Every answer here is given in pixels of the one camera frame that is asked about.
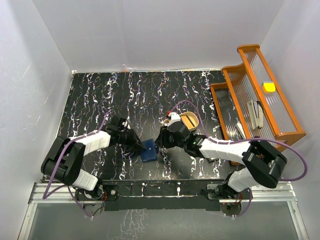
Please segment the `blue leather card holder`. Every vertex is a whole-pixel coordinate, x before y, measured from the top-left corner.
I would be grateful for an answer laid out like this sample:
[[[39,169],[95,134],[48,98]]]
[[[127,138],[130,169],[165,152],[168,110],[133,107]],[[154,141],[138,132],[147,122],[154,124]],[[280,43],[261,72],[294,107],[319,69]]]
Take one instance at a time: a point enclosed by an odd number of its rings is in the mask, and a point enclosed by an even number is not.
[[[154,162],[158,160],[159,148],[155,141],[151,138],[142,142],[145,150],[141,152],[141,160],[143,163]]]

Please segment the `beige oval card tray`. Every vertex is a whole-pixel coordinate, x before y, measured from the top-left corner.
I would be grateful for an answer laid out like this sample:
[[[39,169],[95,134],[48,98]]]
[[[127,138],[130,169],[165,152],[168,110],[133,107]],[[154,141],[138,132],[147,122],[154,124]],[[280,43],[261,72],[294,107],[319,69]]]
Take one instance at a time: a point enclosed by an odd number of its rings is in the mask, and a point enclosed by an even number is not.
[[[166,117],[166,119],[163,121],[162,125],[168,127],[169,117]],[[181,122],[188,128],[189,131],[195,131],[199,125],[199,119],[196,116],[195,113],[191,111],[180,113]]]

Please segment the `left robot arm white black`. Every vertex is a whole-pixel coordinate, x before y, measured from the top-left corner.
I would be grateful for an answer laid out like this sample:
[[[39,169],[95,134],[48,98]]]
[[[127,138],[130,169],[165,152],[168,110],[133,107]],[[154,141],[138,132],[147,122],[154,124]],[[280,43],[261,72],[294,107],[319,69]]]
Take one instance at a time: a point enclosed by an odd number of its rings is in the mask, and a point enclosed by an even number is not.
[[[121,145],[130,153],[146,149],[129,120],[115,115],[88,134],[71,138],[57,136],[41,165],[41,173],[50,177],[50,181],[83,189],[91,199],[97,200],[104,188],[98,184],[98,177],[82,169],[83,158],[115,145]]]

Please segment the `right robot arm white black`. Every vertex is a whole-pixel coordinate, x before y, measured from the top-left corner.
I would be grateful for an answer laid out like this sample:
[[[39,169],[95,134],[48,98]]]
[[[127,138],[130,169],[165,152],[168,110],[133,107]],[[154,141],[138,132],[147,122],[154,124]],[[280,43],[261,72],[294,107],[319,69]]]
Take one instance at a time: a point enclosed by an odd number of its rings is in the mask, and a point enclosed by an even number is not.
[[[276,188],[287,164],[286,157],[265,140],[214,140],[189,131],[181,121],[162,126],[155,143],[160,148],[182,148],[194,158],[217,158],[244,165],[242,170],[231,173],[222,187],[230,199],[252,186]]]

